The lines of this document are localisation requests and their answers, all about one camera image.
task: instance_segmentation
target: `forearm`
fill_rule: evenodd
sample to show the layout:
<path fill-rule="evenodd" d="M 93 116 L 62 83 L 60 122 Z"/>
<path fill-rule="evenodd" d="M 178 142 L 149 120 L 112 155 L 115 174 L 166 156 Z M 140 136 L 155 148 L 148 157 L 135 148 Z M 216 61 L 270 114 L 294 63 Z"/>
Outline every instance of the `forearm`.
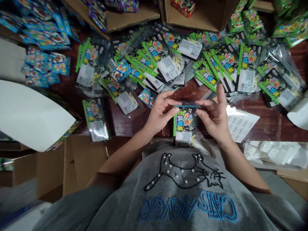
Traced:
<path fill-rule="evenodd" d="M 226 169 L 241 181 L 249 190 L 259 193 L 271 193 L 269 186 L 257 170 L 246 159 L 238 145 L 233 141 L 218 143 Z"/>
<path fill-rule="evenodd" d="M 99 172 L 126 176 L 153 136 L 146 128 L 141 129 L 104 163 Z"/>

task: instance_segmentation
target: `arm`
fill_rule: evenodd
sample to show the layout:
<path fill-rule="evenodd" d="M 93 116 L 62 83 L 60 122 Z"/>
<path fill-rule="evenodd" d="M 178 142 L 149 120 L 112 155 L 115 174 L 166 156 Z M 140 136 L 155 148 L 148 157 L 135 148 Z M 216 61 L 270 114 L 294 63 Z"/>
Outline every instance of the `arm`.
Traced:
<path fill-rule="evenodd" d="M 217 87 L 217 94 L 217 104 L 210 100 L 196 101 L 197 104 L 209 112 L 208 114 L 203 110 L 197 110 L 196 114 L 203 121 L 209 134 L 216 139 L 226 169 L 249 190 L 271 194 L 269 186 L 246 159 L 231 137 L 226 111 L 227 99 L 222 84 Z"/>
<path fill-rule="evenodd" d="M 173 93 L 173 90 L 166 91 L 156 97 L 146 125 L 104 163 L 90 180 L 88 187 L 96 184 L 108 184 L 113 188 L 118 188 L 122 184 L 141 155 L 143 147 L 178 113 L 179 108 L 173 108 L 173 106 L 182 103 L 168 99 L 168 96 Z"/>

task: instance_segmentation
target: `pile of packages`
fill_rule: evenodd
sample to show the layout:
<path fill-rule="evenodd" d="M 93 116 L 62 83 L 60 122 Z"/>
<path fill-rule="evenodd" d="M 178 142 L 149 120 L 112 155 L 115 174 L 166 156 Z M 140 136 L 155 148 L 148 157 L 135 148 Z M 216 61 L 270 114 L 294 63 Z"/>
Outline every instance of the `pile of packages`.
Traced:
<path fill-rule="evenodd" d="M 26 84 L 48 88 L 60 83 L 59 74 L 69 76 L 70 69 L 70 57 L 54 52 L 46 54 L 30 47 L 21 72 L 26 75 Z"/>
<path fill-rule="evenodd" d="M 35 44 L 41 50 L 69 50 L 70 38 L 79 42 L 74 17 L 85 22 L 62 1 L 0 0 L 0 24 L 18 33 L 26 44 Z"/>

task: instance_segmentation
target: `hand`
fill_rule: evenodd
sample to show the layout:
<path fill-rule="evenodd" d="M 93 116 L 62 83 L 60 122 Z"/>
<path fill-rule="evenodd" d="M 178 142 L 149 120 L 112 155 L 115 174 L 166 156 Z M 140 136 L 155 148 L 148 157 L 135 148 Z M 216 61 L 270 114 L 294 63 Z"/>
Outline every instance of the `hand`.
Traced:
<path fill-rule="evenodd" d="M 227 98 L 222 84 L 217 87 L 218 103 L 208 99 L 198 100 L 196 104 L 202 110 L 196 110 L 197 116 L 203 121 L 208 133 L 218 142 L 232 141 L 228 126 Z"/>
<path fill-rule="evenodd" d="M 156 97 L 148 121 L 144 126 L 146 131 L 155 135 L 179 112 L 179 108 L 173 106 L 182 105 L 182 103 L 168 98 L 168 96 L 173 95 L 173 93 L 173 90 L 165 91 Z"/>

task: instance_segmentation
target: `cardboard box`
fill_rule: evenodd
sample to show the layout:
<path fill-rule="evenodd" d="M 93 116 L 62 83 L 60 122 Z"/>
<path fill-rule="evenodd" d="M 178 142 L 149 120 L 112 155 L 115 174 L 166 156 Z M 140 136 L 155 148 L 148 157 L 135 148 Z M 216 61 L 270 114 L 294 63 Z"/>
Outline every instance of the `cardboard box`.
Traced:
<path fill-rule="evenodd" d="M 0 151 L 0 158 L 12 159 L 12 171 L 0 171 L 0 186 L 14 187 L 36 177 L 36 151 Z"/>
<path fill-rule="evenodd" d="M 219 32 L 229 22 L 239 1 L 196 0 L 195 2 L 196 10 L 188 19 L 171 5 L 171 0 L 163 1 L 166 22 L 175 26 Z"/>
<path fill-rule="evenodd" d="M 91 27 L 93 27 L 99 34 L 104 36 L 106 39 L 109 37 L 104 34 L 98 26 L 89 17 L 89 8 L 86 7 L 82 1 L 76 0 L 65 0 Z M 160 17 L 159 10 L 155 9 L 152 1 L 142 1 L 140 3 L 138 13 L 115 13 L 105 11 L 107 18 L 107 32 L 121 30 L 126 27 L 130 27 L 142 22 L 147 22 Z"/>
<path fill-rule="evenodd" d="M 37 154 L 37 199 L 55 202 L 85 189 L 107 160 L 104 142 L 71 135 L 58 149 Z"/>

